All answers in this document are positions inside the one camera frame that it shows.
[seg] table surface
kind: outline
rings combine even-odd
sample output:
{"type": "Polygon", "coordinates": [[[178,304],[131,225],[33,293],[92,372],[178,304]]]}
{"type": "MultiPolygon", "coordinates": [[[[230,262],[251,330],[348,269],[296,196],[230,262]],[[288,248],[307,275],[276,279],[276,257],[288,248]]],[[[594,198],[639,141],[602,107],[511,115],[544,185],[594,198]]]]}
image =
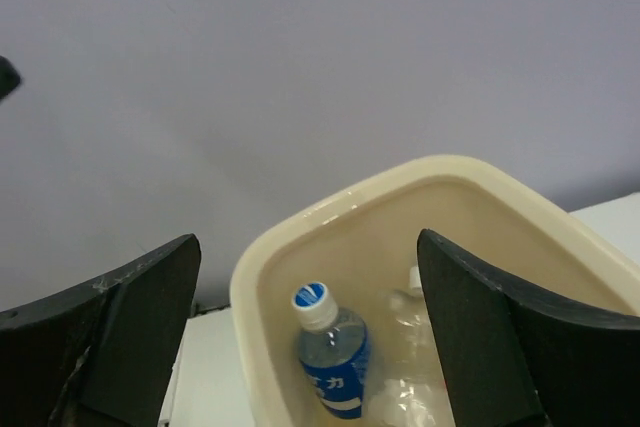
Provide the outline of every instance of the table surface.
{"type": "MultiPolygon", "coordinates": [[[[573,212],[640,264],[640,194],[573,212]]],[[[231,309],[191,319],[167,396],[171,427],[254,427],[244,386],[231,309]]]]}

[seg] beige bin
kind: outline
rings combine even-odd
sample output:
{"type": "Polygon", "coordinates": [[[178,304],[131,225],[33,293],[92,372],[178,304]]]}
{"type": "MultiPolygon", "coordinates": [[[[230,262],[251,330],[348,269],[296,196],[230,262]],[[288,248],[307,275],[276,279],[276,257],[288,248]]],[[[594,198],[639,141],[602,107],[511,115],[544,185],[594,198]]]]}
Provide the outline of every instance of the beige bin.
{"type": "Polygon", "coordinates": [[[405,287],[427,227],[567,297],[640,314],[640,270],[578,220],[484,162],[415,160],[285,220],[240,259],[231,304],[258,427],[361,424],[330,416],[314,397],[294,353],[291,296],[325,282],[372,327],[372,295],[405,287]]]}

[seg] white bottle cap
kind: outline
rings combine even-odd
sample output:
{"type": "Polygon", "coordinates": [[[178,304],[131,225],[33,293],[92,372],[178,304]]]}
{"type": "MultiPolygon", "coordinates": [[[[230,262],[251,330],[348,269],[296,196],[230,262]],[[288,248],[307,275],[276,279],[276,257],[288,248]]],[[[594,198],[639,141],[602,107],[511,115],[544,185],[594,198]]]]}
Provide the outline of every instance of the white bottle cap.
{"type": "Polygon", "coordinates": [[[304,330],[319,332],[331,326],[338,318],[338,304],[322,282],[305,284],[291,299],[304,330]]]}
{"type": "Polygon", "coordinates": [[[420,280],[420,269],[417,265],[411,267],[409,271],[409,292],[413,295],[424,295],[422,281],[420,280]]]}

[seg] blue label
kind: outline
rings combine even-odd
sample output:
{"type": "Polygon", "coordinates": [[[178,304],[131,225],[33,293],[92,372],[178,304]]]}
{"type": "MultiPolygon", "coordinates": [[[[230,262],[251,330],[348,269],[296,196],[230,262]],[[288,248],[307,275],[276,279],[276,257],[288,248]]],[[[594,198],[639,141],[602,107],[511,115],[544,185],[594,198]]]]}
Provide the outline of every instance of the blue label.
{"type": "Polygon", "coordinates": [[[370,354],[371,344],[365,334],[360,348],[344,364],[318,368],[302,362],[320,402],[336,417],[357,419],[362,416],[362,394],[370,354]]]}
{"type": "Polygon", "coordinates": [[[296,305],[298,307],[311,307],[316,304],[322,296],[324,296],[324,285],[314,282],[312,284],[303,285],[296,294],[296,305]]]}

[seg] clear plastic bottle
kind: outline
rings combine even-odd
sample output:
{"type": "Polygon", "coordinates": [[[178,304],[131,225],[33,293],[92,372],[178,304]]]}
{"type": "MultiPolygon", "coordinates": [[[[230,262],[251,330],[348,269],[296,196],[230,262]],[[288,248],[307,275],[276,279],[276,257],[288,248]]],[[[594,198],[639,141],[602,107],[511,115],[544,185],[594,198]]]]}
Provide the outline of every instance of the clear plastic bottle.
{"type": "Polygon", "coordinates": [[[408,291],[386,292],[380,305],[376,354],[365,385],[364,425],[453,427],[417,266],[409,273],[408,291]]]}
{"type": "Polygon", "coordinates": [[[298,359],[316,395],[336,417],[359,418],[371,351],[364,321],[338,307],[320,282],[303,285],[292,304],[302,326],[298,359]]]}

